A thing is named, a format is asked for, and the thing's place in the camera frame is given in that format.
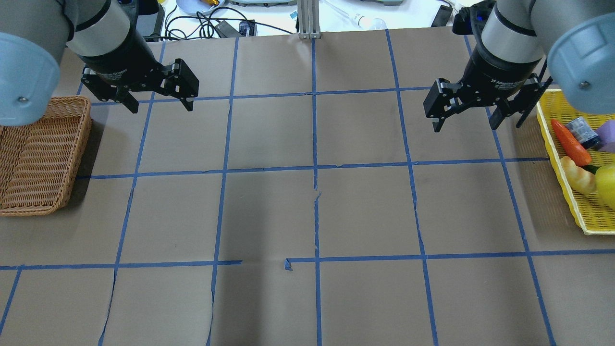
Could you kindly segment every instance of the carrot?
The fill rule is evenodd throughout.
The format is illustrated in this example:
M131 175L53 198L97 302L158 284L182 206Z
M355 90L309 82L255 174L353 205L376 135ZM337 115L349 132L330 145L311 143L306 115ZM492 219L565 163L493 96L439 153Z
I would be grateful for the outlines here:
M579 166L586 166L592 162L592 157L583 146L574 138L572 133L556 119L551 119L551 126L555 136L559 139L561 146L564 148L566 155L570 157L574 163Z

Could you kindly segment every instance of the purple block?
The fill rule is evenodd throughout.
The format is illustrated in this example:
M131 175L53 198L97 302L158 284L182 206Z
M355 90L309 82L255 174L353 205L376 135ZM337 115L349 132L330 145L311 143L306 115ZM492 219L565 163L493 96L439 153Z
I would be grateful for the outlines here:
M615 120L607 120L602 124L596 133L602 139L603 147L599 151L605 151L607 153L615 153Z

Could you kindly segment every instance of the wicker basket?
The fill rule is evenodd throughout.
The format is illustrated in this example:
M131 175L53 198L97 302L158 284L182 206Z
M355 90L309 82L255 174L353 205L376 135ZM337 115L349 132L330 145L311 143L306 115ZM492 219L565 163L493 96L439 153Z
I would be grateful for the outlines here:
M66 206L91 127L90 100L81 96L52 98L34 124L0 126L0 216Z
M615 119L615 115L588 115L575 110L564 97L561 90L547 90L538 103L538 121L542 136L549 153L551 165L560 182L564 198L568 202L570 211L577 225L583 229L586 235L615 235L615 211L602 203L597 196L584 195L574 191L566 181L564 169L560 158L566 156L560 142L555 139L551 129L551 119L557 119L562 124L582 116L593 129L600 127L609 119ZM592 164L605 166L615 161L615 154L588 150L592 156Z

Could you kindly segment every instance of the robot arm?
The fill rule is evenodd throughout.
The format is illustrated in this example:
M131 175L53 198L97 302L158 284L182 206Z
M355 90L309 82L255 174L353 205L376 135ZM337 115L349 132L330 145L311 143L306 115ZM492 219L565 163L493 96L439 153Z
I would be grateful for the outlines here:
M182 59L160 64L117 0L3 1L0 125L29 124L43 115L65 45L86 63L81 81L99 100L136 113L130 92L154 91L192 110L199 80Z
M615 112L615 1L488 0L464 13L453 32L474 34L477 44L461 80L438 78L423 102L434 131L453 114L492 105L492 129L516 112L521 126L548 86L532 73L543 50L573 107Z

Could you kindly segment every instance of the brown woven basket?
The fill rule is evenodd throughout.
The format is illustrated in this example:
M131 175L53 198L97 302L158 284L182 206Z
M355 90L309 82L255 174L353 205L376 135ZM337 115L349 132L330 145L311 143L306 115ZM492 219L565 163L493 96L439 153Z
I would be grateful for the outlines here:
M53 97L34 124L0 126L0 216L66 206L92 127L90 100Z

